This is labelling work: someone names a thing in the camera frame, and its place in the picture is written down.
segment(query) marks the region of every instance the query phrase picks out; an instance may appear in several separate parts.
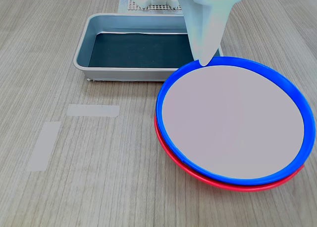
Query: blue rim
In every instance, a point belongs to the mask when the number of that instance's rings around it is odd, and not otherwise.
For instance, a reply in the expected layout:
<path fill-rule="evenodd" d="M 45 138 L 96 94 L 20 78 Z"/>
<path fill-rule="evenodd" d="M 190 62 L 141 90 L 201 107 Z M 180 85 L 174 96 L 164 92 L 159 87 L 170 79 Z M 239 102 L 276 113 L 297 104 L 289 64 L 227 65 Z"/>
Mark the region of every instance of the blue rim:
<path fill-rule="evenodd" d="M 230 178 L 230 177 L 214 174 L 210 171 L 207 171 L 201 168 L 200 166 L 190 161 L 187 157 L 185 157 L 176 148 L 176 146 L 173 144 L 173 142 L 171 141 L 170 137 L 167 134 L 167 131 L 163 123 L 162 106 L 163 106 L 163 102 L 168 90 L 180 77 L 184 76 L 185 74 L 193 70 L 202 68 L 202 66 L 199 64 L 198 61 L 191 62 L 185 66 L 182 66 L 178 70 L 176 70 L 165 81 L 165 83 L 163 84 L 158 94 L 158 99 L 156 104 L 158 128 L 162 134 L 163 139 L 169 146 L 169 148 L 184 164 L 188 165 L 190 168 L 196 170 L 197 172 L 200 172 L 201 174 L 209 178 L 212 178 L 221 182 L 226 182 L 226 183 L 231 183 L 236 185 L 263 185 L 263 184 L 279 181 L 291 175 L 292 173 L 294 173 L 297 169 L 300 168 L 301 165 L 304 164 L 304 162 L 310 155 L 313 149 L 315 137 L 316 137 L 316 126 L 315 126 L 314 115 L 303 94 L 296 88 L 296 86 L 293 83 L 291 83 L 287 78 L 285 78 L 283 75 L 281 75 L 277 71 L 251 60 L 237 58 L 237 57 L 214 57 L 207 66 L 215 66 L 215 65 L 237 66 L 237 67 L 245 68 L 250 71 L 256 72 L 262 75 L 263 77 L 267 78 L 268 80 L 272 81 L 273 83 L 275 83 L 287 95 L 289 95 L 289 97 L 294 101 L 294 103 L 300 110 L 301 115 L 303 117 L 303 122 L 304 122 L 304 139 L 303 139 L 302 147 L 299 153 L 297 154 L 295 159 L 282 170 L 274 174 L 271 174 L 269 176 L 255 178 L 255 179 L 237 179 L 237 178 Z"/>

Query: tape strip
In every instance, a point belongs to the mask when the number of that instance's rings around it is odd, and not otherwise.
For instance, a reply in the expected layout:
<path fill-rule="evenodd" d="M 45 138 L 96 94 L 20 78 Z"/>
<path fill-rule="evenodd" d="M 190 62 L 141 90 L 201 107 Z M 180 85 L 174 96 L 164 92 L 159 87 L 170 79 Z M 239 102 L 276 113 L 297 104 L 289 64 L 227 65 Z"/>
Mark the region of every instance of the tape strip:
<path fill-rule="evenodd" d="M 27 171 L 45 171 L 57 138 L 61 122 L 45 122 L 35 143 Z"/>
<path fill-rule="evenodd" d="M 70 104 L 67 115 L 117 117 L 119 115 L 119 106 Z"/>

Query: wire rack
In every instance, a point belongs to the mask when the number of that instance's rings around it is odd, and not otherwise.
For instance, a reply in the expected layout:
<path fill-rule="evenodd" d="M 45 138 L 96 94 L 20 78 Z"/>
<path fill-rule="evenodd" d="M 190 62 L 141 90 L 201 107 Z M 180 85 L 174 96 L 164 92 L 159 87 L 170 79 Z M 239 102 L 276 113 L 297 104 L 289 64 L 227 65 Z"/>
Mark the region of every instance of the wire rack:
<path fill-rule="evenodd" d="M 133 0 L 129 0 L 128 10 L 181 10 L 182 8 L 178 6 L 177 8 L 172 8 L 169 5 L 149 5 L 147 8 L 140 8 L 135 4 Z"/>

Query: wood grain surface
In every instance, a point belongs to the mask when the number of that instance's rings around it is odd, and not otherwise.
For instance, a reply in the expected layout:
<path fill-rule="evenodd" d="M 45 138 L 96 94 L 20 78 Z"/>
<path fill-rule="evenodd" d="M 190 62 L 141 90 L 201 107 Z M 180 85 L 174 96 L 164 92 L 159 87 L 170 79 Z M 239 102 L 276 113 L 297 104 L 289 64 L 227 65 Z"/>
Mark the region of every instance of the wood grain surface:
<path fill-rule="evenodd" d="M 266 64 L 317 117 L 317 0 L 243 0 L 226 56 Z M 0 226 L 316 227 L 317 150 L 289 183 L 235 193 L 187 175 L 153 126 L 162 83 L 88 82 L 72 59 L 88 16 L 119 0 L 0 0 Z M 118 117 L 66 116 L 69 104 Z M 61 121 L 46 171 L 27 172 L 46 121 Z"/>

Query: dark tray bottom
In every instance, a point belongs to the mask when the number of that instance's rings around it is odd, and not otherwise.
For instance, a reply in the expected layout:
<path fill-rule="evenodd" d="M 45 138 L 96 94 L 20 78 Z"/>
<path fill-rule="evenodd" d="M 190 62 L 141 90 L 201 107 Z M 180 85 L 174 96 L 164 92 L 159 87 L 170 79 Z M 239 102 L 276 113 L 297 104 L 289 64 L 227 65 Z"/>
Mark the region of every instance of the dark tray bottom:
<path fill-rule="evenodd" d="M 180 68 L 193 60 L 186 34 L 102 33 L 89 67 Z"/>

